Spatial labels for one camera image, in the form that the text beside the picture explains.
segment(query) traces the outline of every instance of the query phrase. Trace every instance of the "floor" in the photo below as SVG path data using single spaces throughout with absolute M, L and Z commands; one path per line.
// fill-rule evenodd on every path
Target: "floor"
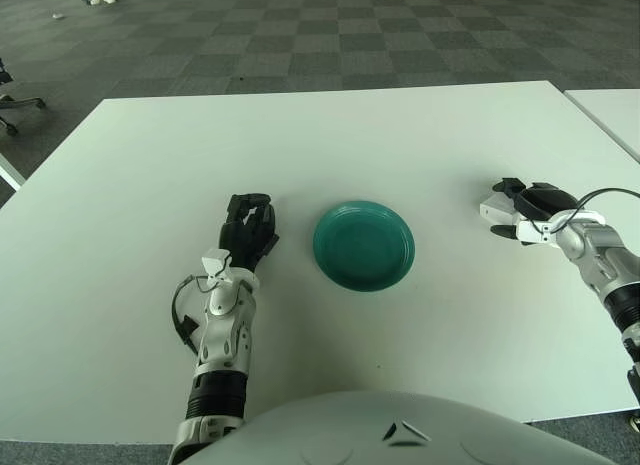
M 0 153 L 28 177 L 104 98 L 540 79 L 561 90 L 640 88 L 639 10 L 640 0 L 0 0 L 0 57 L 15 79 L 2 92 L 49 105 L 2 112 L 20 134 L 0 131 Z M 0 181 L 0 206 L 12 193 Z M 623 415 L 536 426 L 640 464 Z M 0 463 L 49 463 L 52 450 L 4 443 Z M 101 450 L 54 455 L 166 455 Z

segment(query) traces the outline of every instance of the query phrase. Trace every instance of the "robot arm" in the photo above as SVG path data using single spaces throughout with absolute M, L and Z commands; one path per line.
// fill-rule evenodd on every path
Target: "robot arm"
M 634 367 L 629 383 L 640 402 L 640 257 L 624 246 L 618 233 L 597 212 L 583 210 L 571 195 L 547 183 L 526 186 L 505 178 L 480 205 L 497 235 L 525 245 L 560 248 L 605 306 L 622 333 Z
M 270 197 L 233 195 L 219 249 L 202 258 L 211 292 L 184 421 L 169 458 L 177 465 L 243 424 L 251 353 L 254 270 L 278 240 Z

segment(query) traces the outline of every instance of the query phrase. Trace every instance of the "white desk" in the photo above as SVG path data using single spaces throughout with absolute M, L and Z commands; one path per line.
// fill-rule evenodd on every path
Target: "white desk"
M 577 269 L 479 217 L 504 176 L 640 188 L 547 82 L 102 102 L 0 210 L 0 438 L 172 442 L 194 357 L 171 295 L 246 192 L 272 195 L 282 237 L 257 270 L 249 417 L 344 389 L 523 421 L 636 406 Z M 334 285 L 312 258 L 317 219 L 357 198 L 391 206 L 416 242 L 379 293 Z M 634 199 L 593 206 L 640 253 Z
M 0 177 L 14 190 L 19 190 L 24 184 L 24 177 L 20 175 L 20 172 L 18 172 L 2 154 L 0 154 Z
M 640 90 L 567 90 L 565 94 L 640 163 Z

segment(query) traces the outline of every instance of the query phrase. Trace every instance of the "black cable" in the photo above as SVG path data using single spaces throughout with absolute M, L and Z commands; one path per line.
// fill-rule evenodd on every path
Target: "black cable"
M 593 198 L 597 197 L 598 195 L 602 195 L 603 193 L 609 193 L 609 192 L 628 193 L 629 195 L 633 195 L 636 198 L 640 198 L 640 193 L 634 192 L 633 190 L 627 190 L 626 188 L 599 188 L 598 190 L 594 190 L 593 192 L 587 193 L 584 197 L 578 200 L 578 203 L 576 204 L 576 209 L 569 216 L 569 218 L 567 218 L 562 223 L 562 225 L 560 225 L 558 228 L 556 228 L 555 230 L 549 233 L 554 234 L 564 230 L 567 227 L 567 225 L 569 225 L 569 222 L 573 220 L 573 217 L 575 217 L 578 214 L 578 212 L 580 212 L 580 209 L 584 208 L 584 206 L 587 203 L 589 203 Z M 529 221 L 531 222 L 531 226 L 534 228 L 536 232 L 538 232 L 540 235 L 544 233 L 542 230 L 538 228 L 538 226 L 533 220 L 529 220 Z
M 213 278 L 218 278 L 218 276 L 227 268 L 229 259 L 230 259 L 230 256 L 227 256 L 224 262 L 224 266 L 220 271 L 218 271 L 213 276 Z M 184 343 L 187 347 L 189 347 L 195 355 L 198 355 L 198 349 L 196 348 L 193 341 L 191 340 L 191 334 L 199 327 L 198 322 L 196 322 L 189 315 L 185 315 L 184 320 L 181 322 L 180 317 L 178 317 L 178 312 L 176 311 L 176 302 L 178 300 L 178 296 L 180 295 L 180 292 L 182 292 L 182 289 L 187 285 L 189 285 L 194 280 L 196 282 L 196 285 L 198 286 L 198 290 L 200 291 L 200 293 L 209 293 L 218 286 L 218 283 L 216 282 L 216 284 L 213 287 L 209 289 L 203 289 L 202 286 L 200 285 L 200 280 L 205 278 L 208 279 L 209 276 L 208 275 L 189 275 L 187 278 L 185 278 L 182 282 L 178 284 L 178 286 L 176 287 L 176 291 L 173 293 L 173 299 L 171 300 L 171 320 L 173 321 L 173 328 L 176 329 L 176 332 L 178 333 L 178 336 L 182 340 L 182 343 Z
M 200 285 L 200 280 L 205 279 L 205 278 L 209 278 L 207 275 L 198 275 L 196 277 L 196 285 L 198 286 L 198 290 L 200 290 L 200 293 L 209 293 L 212 292 L 214 288 L 216 288 L 218 286 L 218 282 L 216 282 L 216 284 L 208 289 L 204 289 L 202 288 L 202 285 Z
M 184 320 L 181 322 L 178 317 L 178 312 L 176 311 L 178 295 L 180 295 L 180 292 L 184 287 L 194 280 L 196 280 L 196 277 L 194 275 L 189 275 L 176 287 L 176 291 L 173 293 L 173 299 L 171 300 L 171 320 L 173 321 L 173 327 L 176 329 L 176 332 L 178 332 L 182 343 L 189 347 L 195 355 L 198 355 L 198 349 L 191 341 L 191 334 L 196 328 L 198 328 L 198 323 L 188 315 L 185 315 Z

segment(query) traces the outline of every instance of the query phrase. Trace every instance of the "teal plate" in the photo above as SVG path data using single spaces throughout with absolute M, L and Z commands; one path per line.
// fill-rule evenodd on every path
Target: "teal plate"
M 313 253 L 338 285 L 373 292 L 407 274 L 415 245 L 411 230 L 393 210 L 374 202 L 345 202 L 318 222 Z

